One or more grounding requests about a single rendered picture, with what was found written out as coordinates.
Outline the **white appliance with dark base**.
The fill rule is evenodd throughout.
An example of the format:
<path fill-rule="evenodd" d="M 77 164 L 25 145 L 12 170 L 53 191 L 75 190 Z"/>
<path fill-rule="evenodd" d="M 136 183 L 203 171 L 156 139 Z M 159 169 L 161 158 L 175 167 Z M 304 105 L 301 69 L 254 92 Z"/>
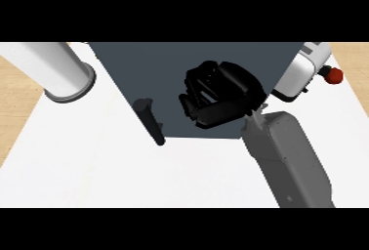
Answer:
<path fill-rule="evenodd" d="M 332 55 L 327 42 L 305 42 L 285 70 L 271 94 L 286 103 L 307 92 L 305 87 L 320 71 L 327 72 L 325 63 Z"/>

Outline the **red round knob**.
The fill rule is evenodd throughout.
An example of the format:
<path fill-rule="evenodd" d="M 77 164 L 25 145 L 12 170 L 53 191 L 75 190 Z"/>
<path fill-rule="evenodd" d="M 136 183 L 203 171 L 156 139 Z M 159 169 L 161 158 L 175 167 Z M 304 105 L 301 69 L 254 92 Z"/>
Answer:
<path fill-rule="evenodd" d="M 322 69 L 319 70 L 319 75 L 323 76 L 326 82 L 332 85 L 336 85 L 342 81 L 342 71 L 330 67 L 329 65 L 325 65 Z"/>

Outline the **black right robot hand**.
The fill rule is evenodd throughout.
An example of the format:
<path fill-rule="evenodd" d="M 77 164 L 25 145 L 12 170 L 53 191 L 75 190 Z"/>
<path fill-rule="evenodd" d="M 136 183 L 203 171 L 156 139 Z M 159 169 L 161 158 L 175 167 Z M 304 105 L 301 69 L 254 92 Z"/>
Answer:
<path fill-rule="evenodd" d="M 178 95 L 184 115 L 202 129 L 251 116 L 267 99 L 260 80 L 236 63 L 205 61 L 186 72 Z"/>

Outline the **white cylinder with grey rim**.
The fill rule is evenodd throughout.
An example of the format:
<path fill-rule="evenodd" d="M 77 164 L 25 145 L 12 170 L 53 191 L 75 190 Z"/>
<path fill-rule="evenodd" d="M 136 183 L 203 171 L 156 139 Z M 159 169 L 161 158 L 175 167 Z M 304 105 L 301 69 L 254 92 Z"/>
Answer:
<path fill-rule="evenodd" d="M 65 104 L 80 99 L 96 80 L 93 67 L 65 42 L 0 42 L 0 55 L 35 81 L 44 95 Z"/>

